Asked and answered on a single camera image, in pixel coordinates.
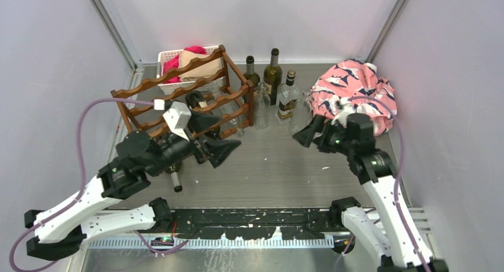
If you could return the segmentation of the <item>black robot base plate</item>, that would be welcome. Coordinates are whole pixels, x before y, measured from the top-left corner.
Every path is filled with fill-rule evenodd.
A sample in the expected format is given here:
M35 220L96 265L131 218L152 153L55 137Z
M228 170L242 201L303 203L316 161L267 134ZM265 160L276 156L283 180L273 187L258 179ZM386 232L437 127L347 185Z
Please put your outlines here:
M140 233L172 233L182 239L321 239L327 233L348 233L328 208L187 208L172 210L169 222Z

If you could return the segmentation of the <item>dark bottle white label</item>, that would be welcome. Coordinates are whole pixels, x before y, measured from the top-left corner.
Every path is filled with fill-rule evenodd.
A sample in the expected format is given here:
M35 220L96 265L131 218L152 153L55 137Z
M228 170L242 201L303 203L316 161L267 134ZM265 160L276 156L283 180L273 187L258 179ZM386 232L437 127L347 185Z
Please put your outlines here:
M206 107L208 106L206 99L203 94L198 90L193 90L185 95L185 102L189 106L189 108L194 109L196 107ZM221 127L217 126L205 133L205 136L214 139L220 140L220 130Z

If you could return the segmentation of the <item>dark bottle brown label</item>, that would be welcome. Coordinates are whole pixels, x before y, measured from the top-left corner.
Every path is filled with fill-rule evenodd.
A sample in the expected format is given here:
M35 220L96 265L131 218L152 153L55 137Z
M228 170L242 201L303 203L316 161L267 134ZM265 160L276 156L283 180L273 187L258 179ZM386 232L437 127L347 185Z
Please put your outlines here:
M167 169L165 169L165 172L170 176L171 181L173 183L174 191L179 193L183 190L183 187L181 185L181 181L179 179L179 172L182 168L182 162L177 162L172 165L170 165Z

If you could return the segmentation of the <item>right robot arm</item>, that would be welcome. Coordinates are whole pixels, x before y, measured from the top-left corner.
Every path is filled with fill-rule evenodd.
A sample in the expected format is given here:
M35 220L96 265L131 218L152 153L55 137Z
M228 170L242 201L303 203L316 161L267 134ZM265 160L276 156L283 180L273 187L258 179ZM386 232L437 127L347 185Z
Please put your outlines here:
M448 271L421 237L397 183L397 169L387 152L376 147L371 118L351 113L329 121L316 115L293 138L322 153L341 153L350 171L373 202L383 226L379 229L354 197L332 201L330 223L348 229L374 257L377 271Z

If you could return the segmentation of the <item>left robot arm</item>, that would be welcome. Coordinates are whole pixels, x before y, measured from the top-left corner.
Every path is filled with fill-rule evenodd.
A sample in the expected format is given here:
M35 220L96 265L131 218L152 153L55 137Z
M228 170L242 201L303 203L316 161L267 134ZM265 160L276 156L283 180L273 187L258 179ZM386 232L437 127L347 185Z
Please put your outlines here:
M56 261L116 233L166 232L172 227L172 212L161 197L123 213L100 216L99 212L147 188L151 176L160 175L188 157L218 167L241 141L192 135L195 129L206 130L216 124L217 116L182 108L167 110L163 118L170 129L163 144L144 131L132 132L116 146L116 158L101 168L82 191L52 209L25 213L26 227L34 230L26 243L29 256Z

